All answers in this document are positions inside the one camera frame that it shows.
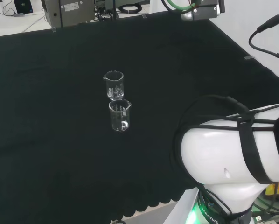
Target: black strap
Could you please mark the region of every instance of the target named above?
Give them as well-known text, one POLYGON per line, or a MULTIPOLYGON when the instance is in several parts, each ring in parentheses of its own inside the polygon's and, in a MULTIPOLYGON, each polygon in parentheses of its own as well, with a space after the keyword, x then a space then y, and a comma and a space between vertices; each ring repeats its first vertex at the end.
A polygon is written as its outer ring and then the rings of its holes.
POLYGON ((243 114, 237 123, 244 161, 251 175, 261 184, 273 183, 267 176, 258 152, 255 137, 253 136, 252 124, 255 112, 243 114))

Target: black fabric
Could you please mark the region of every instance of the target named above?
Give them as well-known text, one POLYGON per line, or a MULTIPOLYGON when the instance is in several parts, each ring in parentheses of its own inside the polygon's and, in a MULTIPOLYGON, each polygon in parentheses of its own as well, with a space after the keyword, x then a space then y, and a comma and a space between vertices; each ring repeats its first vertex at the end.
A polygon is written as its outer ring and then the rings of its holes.
MULTIPOLYGON (((210 21, 167 13, 0 37, 0 224, 109 224, 178 200, 194 186, 169 151, 193 99, 279 103, 279 78, 245 56, 210 21), (124 73, 133 104, 124 133, 110 126, 110 70, 124 73)), ((207 100, 192 111, 232 113, 207 100)))
POLYGON ((267 176, 253 135, 252 125, 257 112, 243 114, 237 123, 242 155, 251 175, 261 184, 273 183, 267 176))

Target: metal device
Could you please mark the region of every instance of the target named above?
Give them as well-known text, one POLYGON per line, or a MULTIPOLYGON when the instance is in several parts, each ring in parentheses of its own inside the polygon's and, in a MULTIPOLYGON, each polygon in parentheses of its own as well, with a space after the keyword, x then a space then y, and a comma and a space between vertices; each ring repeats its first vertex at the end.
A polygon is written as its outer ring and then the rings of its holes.
POLYGON ((74 26, 95 19, 94 0, 42 0, 52 28, 74 26))
POLYGON ((224 0, 202 0, 193 11, 182 14, 184 21, 205 20, 216 18, 220 13, 224 13, 224 0))

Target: power cord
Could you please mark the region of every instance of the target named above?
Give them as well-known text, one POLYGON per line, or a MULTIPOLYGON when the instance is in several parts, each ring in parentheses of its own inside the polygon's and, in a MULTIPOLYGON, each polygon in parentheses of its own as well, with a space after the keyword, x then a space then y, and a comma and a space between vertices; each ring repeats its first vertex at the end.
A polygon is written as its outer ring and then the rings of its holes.
POLYGON ((259 26, 257 28, 257 30, 250 36, 249 40, 248 40, 248 43, 249 45, 254 48, 255 50, 258 50, 258 51, 262 51, 264 53, 267 53, 267 54, 270 54, 270 55, 273 55, 275 56, 276 58, 279 58, 279 54, 278 53, 274 53, 274 52, 271 52, 269 50, 266 50, 266 49, 262 49, 262 48, 259 48, 259 47, 256 47, 255 45, 252 44, 252 39, 253 37, 256 35, 256 34, 259 34, 261 32, 263 32, 264 30, 267 30, 269 28, 272 28, 272 27, 275 27, 276 25, 279 25, 279 14, 270 18, 269 20, 267 20, 267 22, 265 22, 264 24, 262 24, 261 26, 259 26))
POLYGON ((6 5, 3 7, 2 13, 0 12, 1 15, 4 15, 4 16, 12 16, 12 15, 6 15, 6 14, 10 11, 10 9, 12 9, 12 8, 9 8, 8 11, 6 11, 6 12, 4 13, 4 10, 5 10, 5 8, 7 7, 7 5, 11 4, 12 1, 13 1, 13 0, 11 0, 8 4, 6 4, 6 5))
POLYGON ((122 5, 118 7, 118 10, 120 10, 122 13, 125 14, 137 14, 142 10, 142 6, 139 3, 135 3, 135 4, 127 4, 127 5, 122 5), (130 6, 135 6, 137 7, 137 9, 134 10, 126 10, 124 9, 124 7, 130 7, 130 6))

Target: electronic device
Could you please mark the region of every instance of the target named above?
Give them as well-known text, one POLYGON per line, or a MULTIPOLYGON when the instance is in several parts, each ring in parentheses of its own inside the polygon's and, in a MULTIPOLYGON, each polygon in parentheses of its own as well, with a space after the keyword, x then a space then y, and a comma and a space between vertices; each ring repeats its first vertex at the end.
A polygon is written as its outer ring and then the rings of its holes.
POLYGON ((14 4, 18 14, 28 14, 33 12, 31 0, 14 0, 14 4))
POLYGON ((94 0, 42 0, 42 6, 52 28, 73 26, 95 19, 94 0))

